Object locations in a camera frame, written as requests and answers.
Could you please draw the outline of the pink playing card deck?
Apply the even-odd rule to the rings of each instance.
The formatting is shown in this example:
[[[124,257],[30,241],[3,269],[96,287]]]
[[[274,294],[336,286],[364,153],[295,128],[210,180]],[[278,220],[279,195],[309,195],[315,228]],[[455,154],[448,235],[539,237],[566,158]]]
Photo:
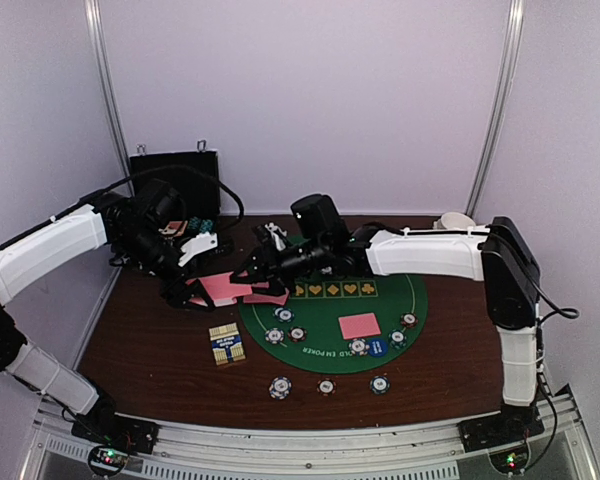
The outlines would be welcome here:
[[[194,294],[189,303],[202,307],[224,307],[233,305],[238,298],[250,295],[252,288],[246,284],[234,284],[230,281],[230,272],[220,273],[205,277],[196,278],[204,288],[210,301],[207,301],[201,294]]]

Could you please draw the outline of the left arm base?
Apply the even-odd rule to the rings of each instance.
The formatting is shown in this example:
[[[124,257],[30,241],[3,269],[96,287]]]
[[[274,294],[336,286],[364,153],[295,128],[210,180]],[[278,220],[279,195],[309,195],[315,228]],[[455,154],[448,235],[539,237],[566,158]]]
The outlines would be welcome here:
[[[105,433],[75,420],[71,434],[93,443],[104,444],[131,454],[152,454],[159,426],[151,421],[116,416],[113,427]]]

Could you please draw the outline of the green blue chip stack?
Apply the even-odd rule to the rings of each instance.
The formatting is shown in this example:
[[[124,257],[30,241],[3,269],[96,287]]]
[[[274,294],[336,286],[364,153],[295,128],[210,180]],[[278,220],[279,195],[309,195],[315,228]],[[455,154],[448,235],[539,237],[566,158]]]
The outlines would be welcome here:
[[[370,390],[376,395],[386,394],[390,386],[390,381],[386,376],[375,376],[369,383]]]

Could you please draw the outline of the blue round button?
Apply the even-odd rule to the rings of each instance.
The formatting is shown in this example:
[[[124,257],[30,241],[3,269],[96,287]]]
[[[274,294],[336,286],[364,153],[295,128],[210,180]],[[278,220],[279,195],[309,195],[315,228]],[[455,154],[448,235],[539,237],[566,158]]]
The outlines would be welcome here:
[[[388,353],[388,344],[383,338],[373,338],[368,342],[368,354],[374,358],[384,357]]]

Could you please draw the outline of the brown chip stack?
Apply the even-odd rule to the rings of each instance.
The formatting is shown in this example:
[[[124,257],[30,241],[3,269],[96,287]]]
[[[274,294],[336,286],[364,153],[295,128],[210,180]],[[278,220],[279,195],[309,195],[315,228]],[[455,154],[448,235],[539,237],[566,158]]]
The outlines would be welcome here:
[[[329,379],[321,379],[317,384],[317,391],[322,396],[330,396],[335,393],[336,383]]]

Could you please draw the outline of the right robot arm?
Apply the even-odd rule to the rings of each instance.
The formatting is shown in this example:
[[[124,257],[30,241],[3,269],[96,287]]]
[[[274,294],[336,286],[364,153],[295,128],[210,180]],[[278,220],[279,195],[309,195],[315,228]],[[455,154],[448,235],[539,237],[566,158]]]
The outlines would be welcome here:
[[[416,274],[482,283],[487,315],[499,335],[504,380],[493,433],[510,442],[530,426],[543,364],[545,318],[539,304],[549,298],[540,287],[539,265],[511,219],[496,217],[485,226],[455,230],[369,222],[350,231],[337,222],[298,244],[274,223],[257,226],[254,233],[263,249],[259,268],[276,286],[321,269],[338,275]]]

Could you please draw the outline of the single dealt pink card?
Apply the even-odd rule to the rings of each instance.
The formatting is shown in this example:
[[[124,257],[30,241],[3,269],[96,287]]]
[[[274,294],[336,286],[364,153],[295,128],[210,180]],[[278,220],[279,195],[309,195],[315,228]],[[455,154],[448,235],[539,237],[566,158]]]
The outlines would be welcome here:
[[[244,296],[242,298],[242,302],[244,304],[274,304],[274,305],[284,305],[286,300],[285,297],[276,297],[276,296],[268,296],[268,295],[260,295],[260,294],[251,294]]]

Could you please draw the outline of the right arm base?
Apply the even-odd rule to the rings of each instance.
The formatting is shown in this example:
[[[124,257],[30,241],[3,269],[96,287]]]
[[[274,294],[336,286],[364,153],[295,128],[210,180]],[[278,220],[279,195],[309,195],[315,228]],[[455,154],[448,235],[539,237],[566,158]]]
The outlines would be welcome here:
[[[458,424],[458,430],[464,451],[468,453],[524,442],[542,434],[545,427],[537,418],[498,413],[464,420]]]

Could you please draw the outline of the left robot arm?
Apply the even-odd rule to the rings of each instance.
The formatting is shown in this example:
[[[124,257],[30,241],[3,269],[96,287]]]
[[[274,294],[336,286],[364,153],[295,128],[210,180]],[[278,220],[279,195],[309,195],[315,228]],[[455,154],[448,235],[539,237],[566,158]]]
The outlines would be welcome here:
[[[154,273],[162,297],[182,307],[199,292],[191,283],[193,259],[214,247],[196,237],[174,246],[161,235],[169,208],[178,200],[170,187],[149,184],[134,197],[116,193],[118,182],[82,197],[42,224],[0,245],[0,413],[14,408],[11,424],[24,422],[33,404],[8,399],[5,377],[48,395],[84,418],[103,444],[117,442],[124,424],[106,395],[53,353],[77,352],[106,289],[104,257],[111,245]]]

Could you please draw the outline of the blue white chips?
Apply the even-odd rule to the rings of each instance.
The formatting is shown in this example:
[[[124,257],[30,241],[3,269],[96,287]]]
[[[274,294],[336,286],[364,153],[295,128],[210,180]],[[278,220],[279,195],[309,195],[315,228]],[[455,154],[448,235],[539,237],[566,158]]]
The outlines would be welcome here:
[[[354,338],[348,343],[348,348],[354,356],[365,356],[369,353],[370,345],[364,338]]]
[[[280,345],[285,341],[286,335],[282,329],[271,328],[265,331],[265,341],[271,345]]]

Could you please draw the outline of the blue white chip stack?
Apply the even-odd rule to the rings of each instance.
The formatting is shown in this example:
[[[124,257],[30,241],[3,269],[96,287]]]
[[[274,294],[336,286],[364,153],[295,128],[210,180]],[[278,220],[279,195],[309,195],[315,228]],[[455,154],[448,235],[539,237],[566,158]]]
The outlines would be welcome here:
[[[275,377],[269,386],[269,395],[273,399],[284,400],[292,390],[292,382],[286,376]]]

